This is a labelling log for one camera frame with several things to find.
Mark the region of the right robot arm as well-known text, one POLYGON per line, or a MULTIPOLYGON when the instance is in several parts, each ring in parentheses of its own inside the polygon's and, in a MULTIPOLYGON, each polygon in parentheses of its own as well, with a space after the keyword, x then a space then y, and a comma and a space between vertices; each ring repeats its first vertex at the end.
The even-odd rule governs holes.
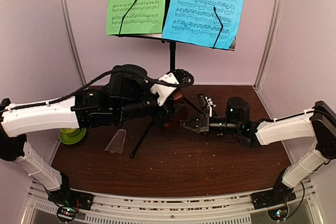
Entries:
POLYGON ((229 134, 248 148, 304 137, 316 139, 316 145, 307 154, 279 175, 269 192, 274 204, 281 203, 321 165, 335 159, 335 112, 324 101, 298 114, 258 121, 250 120, 250 104, 241 97, 227 100, 224 117, 215 114, 215 106, 207 98, 200 98, 200 103, 203 113, 180 122, 181 127, 196 134, 229 134))

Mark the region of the green sheet music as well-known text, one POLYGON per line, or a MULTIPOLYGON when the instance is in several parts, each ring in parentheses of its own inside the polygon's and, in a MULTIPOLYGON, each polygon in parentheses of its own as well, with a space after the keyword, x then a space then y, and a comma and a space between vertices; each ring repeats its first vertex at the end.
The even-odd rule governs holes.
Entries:
POLYGON ((108 0, 106 35, 160 34, 165 0, 108 0))

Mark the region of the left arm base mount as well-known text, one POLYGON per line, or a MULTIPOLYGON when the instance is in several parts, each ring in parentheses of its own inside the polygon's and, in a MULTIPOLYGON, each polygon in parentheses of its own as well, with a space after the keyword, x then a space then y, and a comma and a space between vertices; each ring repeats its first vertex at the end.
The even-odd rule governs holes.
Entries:
POLYGON ((69 223, 74 221, 79 215, 80 210, 90 210, 94 195, 80 191, 70 190, 66 195, 57 191, 48 191, 48 200, 53 202, 56 207, 56 217, 60 222, 69 223))

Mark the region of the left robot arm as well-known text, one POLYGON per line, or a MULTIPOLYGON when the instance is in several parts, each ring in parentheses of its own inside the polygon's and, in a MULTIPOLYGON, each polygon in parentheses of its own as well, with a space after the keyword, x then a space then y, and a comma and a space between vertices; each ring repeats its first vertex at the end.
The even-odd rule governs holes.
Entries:
POLYGON ((171 112, 165 102, 183 84, 176 72, 150 78, 136 65, 119 65, 105 72, 109 83, 101 89, 88 83, 71 94, 53 100, 14 104, 1 102, 1 159, 20 165, 38 180, 52 201, 71 205, 78 199, 69 178, 55 170, 33 150, 27 134, 52 129, 82 130, 120 126, 145 116, 155 123, 171 112))

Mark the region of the clear metronome cover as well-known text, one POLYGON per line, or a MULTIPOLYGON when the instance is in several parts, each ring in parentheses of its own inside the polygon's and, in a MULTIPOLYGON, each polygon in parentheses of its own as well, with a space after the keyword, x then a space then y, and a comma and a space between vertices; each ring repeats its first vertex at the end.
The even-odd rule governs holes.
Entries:
POLYGON ((104 150, 112 154, 121 155, 123 152, 126 135, 127 135, 126 130, 118 129, 104 150))

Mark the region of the brown metronome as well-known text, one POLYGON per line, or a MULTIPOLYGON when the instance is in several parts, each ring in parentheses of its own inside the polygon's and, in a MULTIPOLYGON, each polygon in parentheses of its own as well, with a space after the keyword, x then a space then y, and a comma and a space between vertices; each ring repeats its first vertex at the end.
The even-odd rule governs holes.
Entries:
POLYGON ((179 123, 187 118, 188 112, 181 91, 173 92, 166 100, 164 106, 167 112, 159 128, 163 132, 168 132, 178 127, 179 123))

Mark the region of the black music stand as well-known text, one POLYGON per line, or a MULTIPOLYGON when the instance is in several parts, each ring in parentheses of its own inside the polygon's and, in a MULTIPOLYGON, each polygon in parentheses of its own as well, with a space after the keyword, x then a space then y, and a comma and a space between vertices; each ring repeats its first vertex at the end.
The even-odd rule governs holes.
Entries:
MULTIPOLYGON (((138 0, 134 0, 134 3, 129 6, 129 9, 125 12, 125 14, 121 18, 121 24, 120 24, 120 29, 117 34, 118 37, 138 37, 138 38, 148 38, 148 39, 159 39, 163 44, 168 43, 169 44, 169 50, 170 50, 170 71, 175 70, 176 66, 176 42, 172 40, 166 40, 163 39, 161 34, 121 34, 122 31, 122 25, 124 22, 124 19, 126 18, 128 12, 132 9, 132 7, 137 3, 138 0)), ((165 23, 168 8, 169 8, 170 0, 165 0, 165 11, 164 11, 164 19, 163 19, 163 24, 165 23)), ((140 137, 138 143, 136 144, 134 150, 130 154, 130 158, 133 159, 135 157, 136 152, 138 151, 139 147, 141 146, 144 138, 146 137, 149 129, 153 126, 153 122, 150 123, 150 125, 146 128, 144 134, 140 137)))

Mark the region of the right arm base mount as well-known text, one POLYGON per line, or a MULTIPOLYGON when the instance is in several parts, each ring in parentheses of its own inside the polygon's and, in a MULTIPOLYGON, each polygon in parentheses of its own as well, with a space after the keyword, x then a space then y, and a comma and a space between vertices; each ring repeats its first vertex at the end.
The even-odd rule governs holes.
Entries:
POLYGON ((284 221, 289 216, 288 202, 296 200, 295 193, 283 195, 272 189, 251 194, 255 210, 266 209, 268 217, 273 221, 284 221))

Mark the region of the blue sheet music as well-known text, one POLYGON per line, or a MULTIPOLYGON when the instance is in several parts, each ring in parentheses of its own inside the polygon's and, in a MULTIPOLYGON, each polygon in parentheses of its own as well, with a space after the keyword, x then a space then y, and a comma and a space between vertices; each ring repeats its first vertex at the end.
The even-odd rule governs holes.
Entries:
POLYGON ((162 37, 227 50, 237 33, 244 0, 170 0, 162 37))

